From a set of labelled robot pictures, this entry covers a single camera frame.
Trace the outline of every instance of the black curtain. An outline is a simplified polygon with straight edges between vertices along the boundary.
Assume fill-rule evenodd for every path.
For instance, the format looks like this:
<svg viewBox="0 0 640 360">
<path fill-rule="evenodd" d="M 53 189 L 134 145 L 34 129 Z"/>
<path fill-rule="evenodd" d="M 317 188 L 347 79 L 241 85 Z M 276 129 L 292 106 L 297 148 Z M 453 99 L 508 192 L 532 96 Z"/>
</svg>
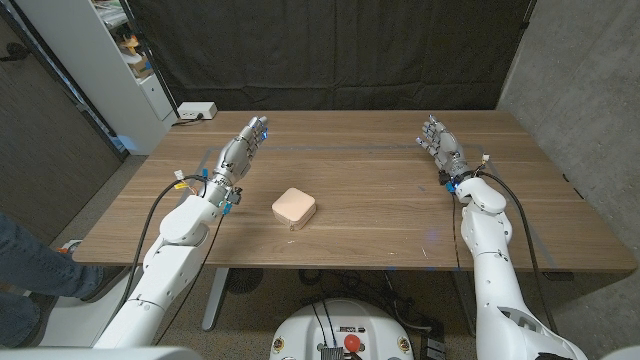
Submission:
<svg viewBox="0 0 640 360">
<path fill-rule="evenodd" d="M 135 0 L 178 105 L 493 109 L 529 0 Z"/>
</svg>

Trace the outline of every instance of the person's leg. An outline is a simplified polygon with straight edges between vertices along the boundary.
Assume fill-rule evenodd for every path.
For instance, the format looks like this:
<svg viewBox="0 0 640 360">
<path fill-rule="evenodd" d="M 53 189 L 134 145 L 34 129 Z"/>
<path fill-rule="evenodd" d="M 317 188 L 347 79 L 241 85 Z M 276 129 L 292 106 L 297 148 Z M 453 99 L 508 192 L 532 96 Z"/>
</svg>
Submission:
<svg viewBox="0 0 640 360">
<path fill-rule="evenodd" d="M 0 213 L 0 281 L 41 294 L 82 298 L 98 287 L 102 276 L 102 267 L 77 264 Z"/>
<path fill-rule="evenodd" d="M 26 296 L 0 292 L 0 345 L 16 347 L 38 323 L 40 309 Z"/>
</svg>

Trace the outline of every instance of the concrete wall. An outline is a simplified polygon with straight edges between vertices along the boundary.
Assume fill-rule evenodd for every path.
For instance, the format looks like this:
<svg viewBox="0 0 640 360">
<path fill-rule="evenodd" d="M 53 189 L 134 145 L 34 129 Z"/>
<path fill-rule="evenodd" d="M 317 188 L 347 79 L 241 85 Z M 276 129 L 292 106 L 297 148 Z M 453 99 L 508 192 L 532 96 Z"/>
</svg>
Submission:
<svg viewBox="0 0 640 360">
<path fill-rule="evenodd" d="M 640 260 L 640 1 L 538 1 L 498 109 Z M 590 358 L 640 345 L 640 272 L 603 278 L 547 284 L 559 331 Z"/>
</svg>

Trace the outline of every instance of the table leg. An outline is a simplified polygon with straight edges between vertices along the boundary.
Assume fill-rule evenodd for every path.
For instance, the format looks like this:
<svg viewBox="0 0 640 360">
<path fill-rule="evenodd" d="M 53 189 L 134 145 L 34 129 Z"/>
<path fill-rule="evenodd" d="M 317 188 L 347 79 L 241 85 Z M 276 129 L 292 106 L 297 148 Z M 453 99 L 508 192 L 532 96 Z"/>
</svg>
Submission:
<svg viewBox="0 0 640 360">
<path fill-rule="evenodd" d="M 224 289 L 225 284 L 227 283 L 228 274 L 229 268 L 216 269 L 216 274 L 213 277 L 213 284 L 211 285 L 211 292 L 209 293 L 207 309 L 204 311 L 204 318 L 202 319 L 202 329 L 204 331 L 213 330 L 213 327 L 216 324 L 218 311 L 222 306 L 222 300 L 224 298 Z"/>
<path fill-rule="evenodd" d="M 453 276 L 453 283 L 458 291 L 458 299 L 460 299 L 460 305 L 464 311 L 464 316 L 467 320 L 467 326 L 469 327 L 469 334 L 476 336 L 476 294 L 473 287 L 473 273 L 468 271 L 454 271 L 451 273 Z"/>
</svg>

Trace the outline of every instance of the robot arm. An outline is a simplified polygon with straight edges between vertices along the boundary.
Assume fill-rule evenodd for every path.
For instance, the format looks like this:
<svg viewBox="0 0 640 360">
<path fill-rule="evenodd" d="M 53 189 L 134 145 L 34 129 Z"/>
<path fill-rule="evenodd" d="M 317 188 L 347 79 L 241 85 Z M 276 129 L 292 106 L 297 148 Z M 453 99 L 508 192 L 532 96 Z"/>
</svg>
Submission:
<svg viewBox="0 0 640 360">
<path fill-rule="evenodd" d="M 586 360 L 574 344 L 546 328 L 527 308 L 516 278 L 508 244 L 512 226 L 506 200 L 474 177 L 462 147 L 446 127 L 430 116 L 417 142 L 436 160 L 452 183 L 462 209 L 462 237 L 474 260 L 476 349 L 479 360 Z"/>
<path fill-rule="evenodd" d="M 151 343 L 171 302 L 193 281 L 211 241 L 207 223 L 238 204 L 242 189 L 233 185 L 251 167 L 267 138 L 267 118 L 254 117 L 221 151 L 211 179 L 160 224 L 160 235 L 144 257 L 144 274 L 127 302 L 102 333 L 95 348 L 146 346 Z"/>
</svg>

